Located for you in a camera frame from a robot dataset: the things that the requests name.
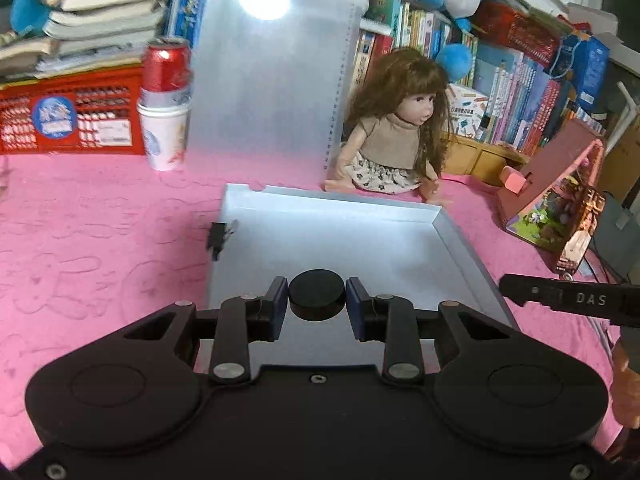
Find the white cup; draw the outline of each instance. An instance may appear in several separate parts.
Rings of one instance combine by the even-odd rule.
[[[146,158],[154,170],[168,171],[182,164],[190,108],[190,101],[168,108],[147,108],[138,101]]]

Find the white tray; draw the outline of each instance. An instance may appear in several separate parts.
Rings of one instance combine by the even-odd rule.
[[[229,184],[219,221],[238,225],[212,266],[210,308],[233,296],[261,296],[275,276],[290,281],[305,270],[330,269],[344,280],[359,277],[372,296],[395,294],[428,310],[456,300],[517,328],[484,265],[442,208]],[[433,344],[423,343],[428,364]],[[354,339],[346,309],[322,322],[303,321],[288,310],[277,342],[250,345],[254,375],[262,364],[380,365],[382,352],[380,343]]]

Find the black hockey puck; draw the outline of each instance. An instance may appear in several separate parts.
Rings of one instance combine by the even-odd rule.
[[[344,301],[344,282],[330,270],[307,270],[289,284],[291,309],[307,321],[331,319],[344,308]]]

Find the brown hair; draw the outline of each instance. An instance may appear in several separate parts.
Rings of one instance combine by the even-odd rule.
[[[392,114],[412,95],[434,94],[433,115],[418,130],[420,147],[414,169],[426,176],[428,161],[440,175],[447,150],[447,141],[441,135],[449,131],[445,128],[449,124],[449,102],[445,94],[449,85],[447,73],[412,48],[401,48],[381,57],[371,70],[351,103],[347,124],[355,126],[365,117],[382,118]]]

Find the screw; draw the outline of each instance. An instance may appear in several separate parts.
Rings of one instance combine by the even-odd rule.
[[[391,365],[388,371],[395,379],[413,379],[420,373],[420,368],[411,363],[396,363]]]
[[[51,480],[64,480],[66,478],[66,469],[60,464],[49,464],[44,473]]]
[[[244,367],[238,363],[220,363],[213,368],[213,373],[220,379],[237,379],[244,374]]]
[[[569,476],[571,477],[571,480],[587,480],[587,478],[591,476],[591,469],[584,464],[578,464],[571,469],[571,474]]]

